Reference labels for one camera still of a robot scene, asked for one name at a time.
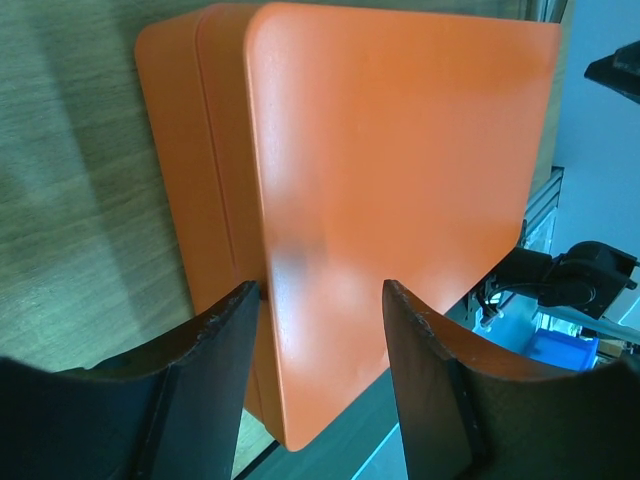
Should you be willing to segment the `orange box lid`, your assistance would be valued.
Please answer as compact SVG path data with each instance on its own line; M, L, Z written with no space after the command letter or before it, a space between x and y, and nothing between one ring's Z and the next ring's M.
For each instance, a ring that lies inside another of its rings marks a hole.
M297 451L387 368L385 280L444 311L515 245L561 28L228 4L195 43L216 191L189 287L260 285L248 409Z

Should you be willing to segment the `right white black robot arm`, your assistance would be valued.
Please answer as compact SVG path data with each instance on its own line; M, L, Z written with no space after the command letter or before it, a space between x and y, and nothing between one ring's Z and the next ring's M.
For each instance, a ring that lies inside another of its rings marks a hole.
M639 40L590 63L584 76L639 104ZM498 314L490 300L512 292L541 307L570 307L599 320L623 290L638 287L636 268L637 257L598 241L577 243L556 257L518 245L475 292L489 318Z

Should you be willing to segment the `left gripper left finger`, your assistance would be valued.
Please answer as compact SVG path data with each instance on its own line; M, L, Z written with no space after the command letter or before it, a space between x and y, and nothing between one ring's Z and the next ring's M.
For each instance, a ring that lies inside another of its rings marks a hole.
M260 290L90 369L1 361L5 479L227 479L256 338Z

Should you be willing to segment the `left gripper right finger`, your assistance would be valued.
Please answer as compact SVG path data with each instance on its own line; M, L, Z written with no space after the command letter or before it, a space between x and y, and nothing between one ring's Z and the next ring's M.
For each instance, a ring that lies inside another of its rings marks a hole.
M426 305L382 292L412 479L635 479L639 360L572 372L513 353Z

